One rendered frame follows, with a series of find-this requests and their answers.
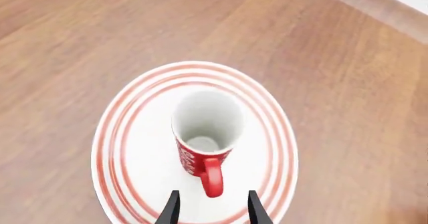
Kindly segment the white plate with red rings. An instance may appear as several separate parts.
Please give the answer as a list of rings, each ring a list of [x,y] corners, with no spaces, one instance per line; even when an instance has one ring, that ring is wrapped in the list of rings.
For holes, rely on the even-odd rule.
[[[177,149],[171,128],[177,104],[196,91],[227,94],[245,116],[216,198],[192,175],[196,156]],[[251,190],[278,224],[296,188],[298,149],[290,121],[262,85],[224,65],[183,61],[143,73],[114,97],[94,135],[91,171],[112,224],[155,223],[172,191],[181,197],[179,224],[250,224]]]

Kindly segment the red mug with white print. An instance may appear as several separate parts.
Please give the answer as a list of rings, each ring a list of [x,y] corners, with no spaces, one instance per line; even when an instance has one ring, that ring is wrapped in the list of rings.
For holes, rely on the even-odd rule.
[[[171,128],[182,167],[199,177],[210,198],[223,194],[221,165],[233,150],[244,127],[236,99],[223,91],[186,95],[171,117]]]

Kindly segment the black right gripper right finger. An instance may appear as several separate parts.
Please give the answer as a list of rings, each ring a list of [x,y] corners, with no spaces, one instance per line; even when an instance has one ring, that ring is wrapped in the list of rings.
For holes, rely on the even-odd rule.
[[[247,208],[250,224],[273,224],[254,190],[248,192]]]

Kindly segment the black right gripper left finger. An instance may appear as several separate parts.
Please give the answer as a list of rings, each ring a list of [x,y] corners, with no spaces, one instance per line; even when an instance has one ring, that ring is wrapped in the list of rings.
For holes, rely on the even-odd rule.
[[[171,195],[155,224],[178,224],[180,214],[180,193],[171,191]]]

